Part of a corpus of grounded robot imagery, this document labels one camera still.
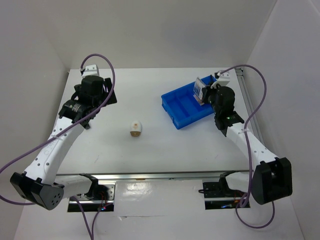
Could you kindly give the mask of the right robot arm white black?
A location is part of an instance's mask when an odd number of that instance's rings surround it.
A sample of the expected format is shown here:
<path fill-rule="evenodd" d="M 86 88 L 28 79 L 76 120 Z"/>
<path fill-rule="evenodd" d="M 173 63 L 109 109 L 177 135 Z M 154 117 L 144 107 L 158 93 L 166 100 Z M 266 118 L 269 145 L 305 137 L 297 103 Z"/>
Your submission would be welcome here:
<path fill-rule="evenodd" d="M 292 165 L 286 157 L 278 157 L 268 150 L 245 127 L 245 121 L 234 110 L 235 92 L 228 86 L 207 86 L 204 101 L 214 111 L 214 122 L 219 131 L 231 140 L 249 160 L 249 172 L 229 171 L 220 175 L 218 190 L 223 196 L 234 191 L 251 193 L 260 205 L 293 193 Z"/>

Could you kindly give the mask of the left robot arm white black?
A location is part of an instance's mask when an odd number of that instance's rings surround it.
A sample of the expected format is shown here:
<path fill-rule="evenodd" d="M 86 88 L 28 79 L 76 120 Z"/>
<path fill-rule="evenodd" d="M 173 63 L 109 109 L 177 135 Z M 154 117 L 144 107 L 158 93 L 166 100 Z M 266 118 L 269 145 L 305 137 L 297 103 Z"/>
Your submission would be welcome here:
<path fill-rule="evenodd" d="M 84 77 L 75 85 L 75 92 L 58 113 L 53 128 L 53 141 L 45 145 L 33 162 L 23 171 L 15 172 L 10 183 L 25 200 L 47 210 L 53 210 L 64 198 L 83 195 L 86 199 L 102 199 L 108 195 L 108 188 L 87 173 L 72 176 L 58 176 L 57 172 L 71 146 L 89 122 L 99 112 L 98 107 L 110 97 L 107 104 L 117 102 L 111 92 L 112 81 L 96 75 Z"/>

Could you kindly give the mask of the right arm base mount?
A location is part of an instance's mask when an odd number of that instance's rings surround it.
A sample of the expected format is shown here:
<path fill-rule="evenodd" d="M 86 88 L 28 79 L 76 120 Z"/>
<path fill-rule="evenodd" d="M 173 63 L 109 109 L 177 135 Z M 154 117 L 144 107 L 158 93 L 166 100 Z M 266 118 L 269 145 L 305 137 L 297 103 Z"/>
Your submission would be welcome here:
<path fill-rule="evenodd" d="M 205 210 L 235 209 L 244 192 L 229 189 L 224 180 L 210 180 L 202 183 L 198 190 L 204 197 Z"/>

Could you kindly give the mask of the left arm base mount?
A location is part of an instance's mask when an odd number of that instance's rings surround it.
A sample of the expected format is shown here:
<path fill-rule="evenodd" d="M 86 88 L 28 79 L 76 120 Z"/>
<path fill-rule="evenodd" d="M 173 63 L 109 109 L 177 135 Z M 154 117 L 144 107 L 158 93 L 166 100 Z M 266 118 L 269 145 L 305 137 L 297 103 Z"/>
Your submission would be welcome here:
<path fill-rule="evenodd" d="M 71 190 L 68 190 L 65 196 L 68 198 L 68 213 L 80 213 L 81 209 L 77 202 L 80 203 L 85 213 L 113 212 L 116 181 L 115 180 L 98 180 L 95 189 L 90 190 L 91 184 L 77 184 Z"/>

